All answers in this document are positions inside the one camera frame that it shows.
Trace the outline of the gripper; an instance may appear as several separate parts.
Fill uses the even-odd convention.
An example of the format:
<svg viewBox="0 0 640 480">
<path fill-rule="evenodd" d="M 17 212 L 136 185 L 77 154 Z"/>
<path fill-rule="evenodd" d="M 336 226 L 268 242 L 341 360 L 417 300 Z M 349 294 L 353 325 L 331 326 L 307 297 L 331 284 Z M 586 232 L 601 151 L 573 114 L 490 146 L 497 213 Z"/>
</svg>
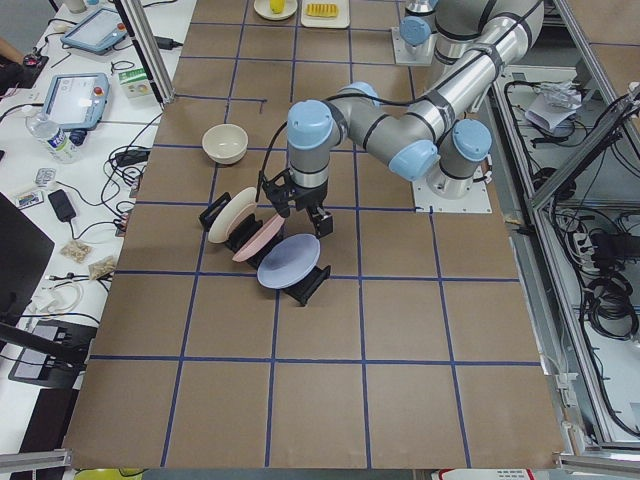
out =
<svg viewBox="0 0 640 480">
<path fill-rule="evenodd" d="M 291 170 L 285 169 L 271 180 L 261 172 L 259 186 L 280 217 L 290 217 L 290 202 L 293 201 L 298 211 L 307 210 L 317 238 L 326 237 L 333 232 L 333 216 L 323 208 L 328 191 L 327 181 L 320 186 L 303 187 L 294 182 Z"/>
</svg>

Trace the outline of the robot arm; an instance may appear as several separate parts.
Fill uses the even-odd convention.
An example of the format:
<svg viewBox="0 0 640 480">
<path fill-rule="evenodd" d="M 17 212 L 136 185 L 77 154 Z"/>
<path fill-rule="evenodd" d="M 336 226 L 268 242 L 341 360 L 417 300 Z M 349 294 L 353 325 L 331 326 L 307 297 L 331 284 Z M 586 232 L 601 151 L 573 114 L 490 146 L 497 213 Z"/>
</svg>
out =
<svg viewBox="0 0 640 480">
<path fill-rule="evenodd" d="M 394 118 L 365 82 L 354 82 L 324 100 L 294 104 L 282 125 L 288 166 L 257 190 L 286 218 L 305 210 L 317 237 L 333 230 L 323 207 L 331 150 L 350 139 L 408 181 L 423 177 L 438 157 L 437 144 L 455 121 L 537 40 L 544 19 L 541 1 L 440 1 L 433 13 L 434 82 L 405 102 Z"/>
<path fill-rule="evenodd" d="M 438 0 L 411 0 L 405 2 L 404 17 L 399 23 L 399 33 L 406 45 L 418 47 L 425 44 L 435 32 L 435 13 Z"/>
</svg>

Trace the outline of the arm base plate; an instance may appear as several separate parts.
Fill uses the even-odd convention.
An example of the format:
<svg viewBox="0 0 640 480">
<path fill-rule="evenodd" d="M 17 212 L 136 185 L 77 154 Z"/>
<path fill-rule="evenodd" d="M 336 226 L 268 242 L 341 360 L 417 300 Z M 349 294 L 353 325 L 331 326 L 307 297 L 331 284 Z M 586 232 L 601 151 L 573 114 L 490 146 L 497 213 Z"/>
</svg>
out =
<svg viewBox="0 0 640 480">
<path fill-rule="evenodd" d="M 391 29 L 395 63 L 405 66 L 429 66 L 432 63 L 437 35 L 424 29 L 403 32 Z"/>
<path fill-rule="evenodd" d="M 415 210 L 419 213 L 491 214 L 492 208 L 481 163 L 471 162 L 474 173 L 465 179 L 449 177 L 442 164 L 460 164 L 455 156 L 438 157 L 427 173 L 412 183 Z"/>
</svg>

